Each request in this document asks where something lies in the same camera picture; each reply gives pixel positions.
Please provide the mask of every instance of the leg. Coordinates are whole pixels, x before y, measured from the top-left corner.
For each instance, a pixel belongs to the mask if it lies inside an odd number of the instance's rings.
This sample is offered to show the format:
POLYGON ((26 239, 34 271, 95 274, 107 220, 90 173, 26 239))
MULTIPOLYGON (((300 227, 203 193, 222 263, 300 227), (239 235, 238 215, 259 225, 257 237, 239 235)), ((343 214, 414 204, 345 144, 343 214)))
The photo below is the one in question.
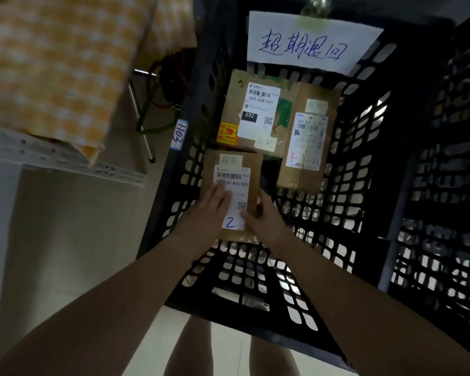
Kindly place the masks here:
POLYGON ((251 337, 249 354, 251 376, 300 376, 293 354, 288 348, 251 337))
POLYGON ((190 316, 165 367, 164 376, 212 376, 210 322, 190 316))

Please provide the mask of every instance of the fingers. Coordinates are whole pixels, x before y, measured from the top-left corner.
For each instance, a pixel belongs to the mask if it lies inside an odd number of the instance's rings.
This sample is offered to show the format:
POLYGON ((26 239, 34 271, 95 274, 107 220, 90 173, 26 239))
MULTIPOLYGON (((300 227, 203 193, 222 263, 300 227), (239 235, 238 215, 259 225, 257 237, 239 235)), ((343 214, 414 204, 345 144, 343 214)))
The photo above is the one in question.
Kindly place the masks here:
POLYGON ((214 189, 212 197, 207 203, 207 209, 210 209, 214 212, 217 211, 223 195, 225 195, 225 181, 220 180, 214 189))
POLYGON ((216 189, 217 183, 213 183, 207 191, 201 196, 201 199, 198 201, 198 206, 205 208, 209 204, 211 197, 213 196, 213 192, 216 189))
POLYGON ((263 215, 266 215, 271 207, 275 207, 272 201, 272 198, 260 189, 260 199, 261 204, 263 205, 263 215))
POLYGON ((260 199, 263 206, 273 204, 272 198, 263 189, 260 189, 260 199))
POLYGON ((251 213, 248 213, 246 210, 240 211, 240 216, 242 216, 242 219, 245 220, 245 222, 251 227, 254 232, 259 228, 261 222, 256 219, 251 213))
POLYGON ((224 218, 226 213, 228 212, 228 208, 230 208, 230 203, 232 202, 232 192, 225 191, 225 195, 223 195, 223 200, 218 208, 218 213, 224 218))

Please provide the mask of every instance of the green cable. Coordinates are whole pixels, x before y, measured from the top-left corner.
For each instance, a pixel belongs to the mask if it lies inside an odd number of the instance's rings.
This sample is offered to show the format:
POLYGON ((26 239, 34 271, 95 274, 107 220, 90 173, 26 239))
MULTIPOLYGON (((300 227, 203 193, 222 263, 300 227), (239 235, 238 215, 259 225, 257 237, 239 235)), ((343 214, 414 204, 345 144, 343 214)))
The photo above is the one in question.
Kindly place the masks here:
MULTIPOLYGON (((160 84, 156 82, 153 87, 151 88, 151 98, 155 96, 155 93, 157 92, 157 89, 160 87, 160 84)), ((143 123, 144 119, 146 117, 146 114, 148 113, 148 110, 150 109, 151 106, 151 98, 146 98, 146 101, 144 102, 143 108, 141 109, 141 112, 139 113, 139 119, 137 123, 137 131, 141 134, 158 134, 165 132, 173 127, 176 126, 177 120, 179 119, 179 116, 181 114, 180 109, 176 109, 175 107, 172 107, 171 109, 174 111, 174 120, 171 121, 169 124, 163 125, 158 128, 150 128, 150 129, 143 129, 143 123)))

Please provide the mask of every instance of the paper sign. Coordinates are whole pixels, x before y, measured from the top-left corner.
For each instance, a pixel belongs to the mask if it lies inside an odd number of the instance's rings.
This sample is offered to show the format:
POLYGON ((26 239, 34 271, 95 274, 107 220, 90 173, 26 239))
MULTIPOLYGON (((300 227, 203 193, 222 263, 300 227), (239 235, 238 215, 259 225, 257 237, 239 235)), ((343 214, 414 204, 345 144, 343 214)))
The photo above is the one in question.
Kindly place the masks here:
POLYGON ((354 22, 251 11, 247 60, 348 75, 382 31, 354 22))
POLYGON ((236 170, 242 169, 241 155, 219 154, 219 170, 236 170))
POLYGON ((254 141, 254 147, 255 148, 261 149, 261 150, 266 150, 266 151, 269 151, 269 152, 274 152, 276 146, 277 146, 277 138, 276 137, 259 136, 254 141))
POLYGON ((313 113, 314 115, 325 115, 327 113, 327 102, 323 100, 307 99, 306 113, 313 113))
POLYGON ((188 121, 179 119, 172 135, 171 149, 180 151, 188 129, 188 121))
POLYGON ((220 179, 225 180, 225 190, 232 192, 232 201, 226 213, 221 228, 227 230, 243 231, 245 221, 240 216, 240 211, 247 209, 247 197, 249 196, 249 180, 251 179, 251 168, 243 167, 238 171, 227 171, 219 169, 219 165, 214 167, 214 182, 220 179))
POLYGON ((279 96, 278 87, 249 83, 238 125, 238 137, 255 140, 259 136, 271 135, 279 96))
POLYGON ((326 128, 326 116, 296 113, 286 166, 318 171, 326 128))

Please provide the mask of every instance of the yellow warning sticker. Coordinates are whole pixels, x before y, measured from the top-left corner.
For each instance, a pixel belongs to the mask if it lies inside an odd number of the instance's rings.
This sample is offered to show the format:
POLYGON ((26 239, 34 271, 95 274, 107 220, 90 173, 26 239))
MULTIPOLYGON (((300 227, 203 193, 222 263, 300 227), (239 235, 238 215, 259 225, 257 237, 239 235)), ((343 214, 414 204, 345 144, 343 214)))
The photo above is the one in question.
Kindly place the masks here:
POLYGON ((230 123, 219 124, 217 142, 220 144, 228 144, 236 146, 238 144, 238 125, 230 123))

